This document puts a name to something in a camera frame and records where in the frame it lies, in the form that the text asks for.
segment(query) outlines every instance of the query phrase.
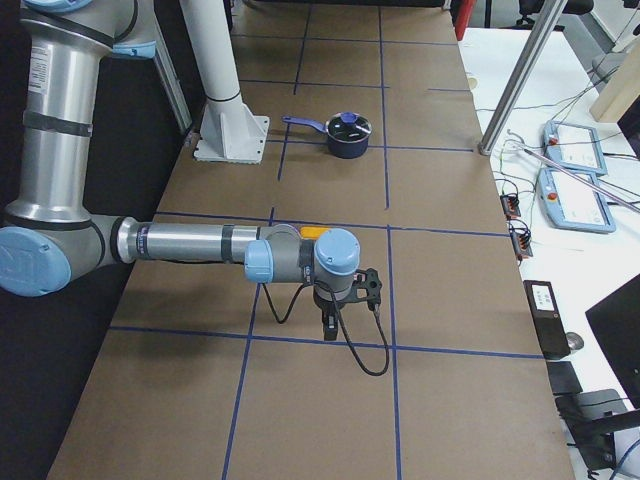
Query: blue joint cover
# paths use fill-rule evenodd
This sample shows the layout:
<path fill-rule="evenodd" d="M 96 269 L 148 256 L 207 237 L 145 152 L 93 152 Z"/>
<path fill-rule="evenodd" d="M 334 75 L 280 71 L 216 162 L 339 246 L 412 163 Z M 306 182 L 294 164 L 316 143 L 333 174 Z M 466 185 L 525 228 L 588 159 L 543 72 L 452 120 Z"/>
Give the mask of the blue joint cover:
<path fill-rule="evenodd" d="M 273 252 L 266 240 L 249 242 L 244 252 L 244 276 L 250 282 L 271 283 L 273 280 Z"/>
<path fill-rule="evenodd" d="M 322 268 L 341 277 L 353 275 L 360 264 L 358 239 L 342 228 L 332 228 L 320 235 L 314 252 Z"/>
<path fill-rule="evenodd" d="M 46 13 L 69 13 L 86 7 L 93 0 L 24 0 L 27 7 Z"/>
<path fill-rule="evenodd" d="M 44 235 L 21 227 L 0 228 L 0 287 L 23 297 L 39 297 L 65 287 L 71 266 Z"/>
<path fill-rule="evenodd" d="M 139 43 L 137 45 L 128 45 L 126 43 L 118 43 L 113 46 L 113 56 L 123 59 L 149 59 L 156 56 L 156 41 L 147 43 Z"/>

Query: black wall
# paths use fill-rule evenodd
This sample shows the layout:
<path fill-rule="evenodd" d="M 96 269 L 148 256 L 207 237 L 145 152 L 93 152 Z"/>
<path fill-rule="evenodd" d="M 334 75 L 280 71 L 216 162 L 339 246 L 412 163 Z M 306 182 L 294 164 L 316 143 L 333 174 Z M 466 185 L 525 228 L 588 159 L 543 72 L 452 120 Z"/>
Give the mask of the black wall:
<path fill-rule="evenodd" d="M 156 13 L 194 115 L 204 94 L 177 0 Z M 19 2 L 0 2 L 0 211 L 18 195 L 30 39 Z M 85 206 L 153 216 L 182 144 L 154 64 L 100 66 Z M 44 479 L 102 344 L 129 266 L 29 299 L 0 289 L 0 479 Z"/>

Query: pot handle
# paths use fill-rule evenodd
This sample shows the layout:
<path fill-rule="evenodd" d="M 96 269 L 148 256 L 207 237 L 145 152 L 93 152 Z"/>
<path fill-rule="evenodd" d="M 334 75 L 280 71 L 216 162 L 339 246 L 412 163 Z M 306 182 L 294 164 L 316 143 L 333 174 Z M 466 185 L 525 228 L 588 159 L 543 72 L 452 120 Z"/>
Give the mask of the pot handle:
<path fill-rule="evenodd" d="M 320 123 L 310 118 L 290 117 L 288 115 L 285 115 L 284 117 L 282 117 L 282 121 L 284 123 L 292 123 L 294 125 L 306 125 L 307 127 L 315 128 L 320 133 L 327 133 L 327 131 L 324 129 L 324 123 Z"/>

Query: label on robot arm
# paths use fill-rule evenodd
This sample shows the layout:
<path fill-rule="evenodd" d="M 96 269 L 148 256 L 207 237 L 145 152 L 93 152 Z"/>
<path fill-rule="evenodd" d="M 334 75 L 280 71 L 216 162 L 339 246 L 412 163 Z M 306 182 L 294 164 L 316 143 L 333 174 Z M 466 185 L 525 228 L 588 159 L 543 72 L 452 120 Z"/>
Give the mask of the label on robot arm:
<path fill-rule="evenodd" d="M 46 94 L 49 88 L 51 52 L 48 48 L 32 47 L 29 65 L 29 91 Z"/>
<path fill-rule="evenodd" d="M 536 302 L 536 308 L 538 310 L 545 310 L 553 312 L 553 300 L 551 299 L 551 291 L 546 285 L 531 285 L 531 292 Z"/>

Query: white desk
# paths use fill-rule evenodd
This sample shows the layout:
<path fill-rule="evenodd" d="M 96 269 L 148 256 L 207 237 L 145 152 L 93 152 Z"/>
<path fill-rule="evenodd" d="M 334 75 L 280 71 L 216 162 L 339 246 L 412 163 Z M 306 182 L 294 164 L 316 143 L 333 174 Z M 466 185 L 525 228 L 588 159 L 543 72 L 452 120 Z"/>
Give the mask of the white desk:
<path fill-rule="evenodd" d="M 466 71 L 478 81 L 473 89 L 476 109 L 495 108 L 528 35 L 529 32 L 513 30 L 467 30 L 460 43 L 460 51 Z M 577 95 L 589 85 L 589 77 L 564 36 L 553 33 L 517 106 L 555 104 Z M 566 121 L 596 127 L 600 138 L 604 139 L 620 130 L 616 124 L 597 123 L 591 117 L 589 107 L 597 96 L 595 89 L 588 91 L 576 103 Z M 567 103 L 514 110 L 492 153 L 493 170 L 500 168 L 500 152 L 505 139 L 509 137 L 507 130 L 522 136 L 528 145 L 539 146 L 544 124 Z M 490 111 L 478 111 L 483 130 L 491 115 Z M 603 140 L 601 144 L 604 152 L 633 154 L 623 135 Z M 514 143 L 506 145 L 505 152 L 509 153 L 503 155 L 503 171 L 535 181 L 539 162 L 522 152 L 511 153 L 514 147 Z M 609 173 L 603 179 L 640 192 L 640 162 L 606 157 L 606 163 Z M 526 182 L 511 180 L 518 184 L 520 190 L 531 189 Z M 496 183 L 501 190 L 503 182 Z M 619 193 L 608 185 L 603 186 Z M 505 190 L 512 191 L 509 185 Z M 638 200 L 626 194 L 620 196 Z M 585 347 L 567 358 L 571 360 L 584 391 L 615 388 L 625 397 L 591 332 L 585 311 L 640 273 L 640 215 L 614 206 L 611 211 L 617 225 L 616 232 L 608 235 L 572 232 L 551 226 L 539 198 L 533 201 L 533 195 L 522 194 L 520 199 L 522 218 L 532 230 L 534 255 L 523 261 L 520 267 L 522 279 L 550 281 L 565 330 L 576 332 L 584 338 Z M 571 455 L 576 478 L 586 478 L 586 470 L 578 452 L 571 449 Z"/>

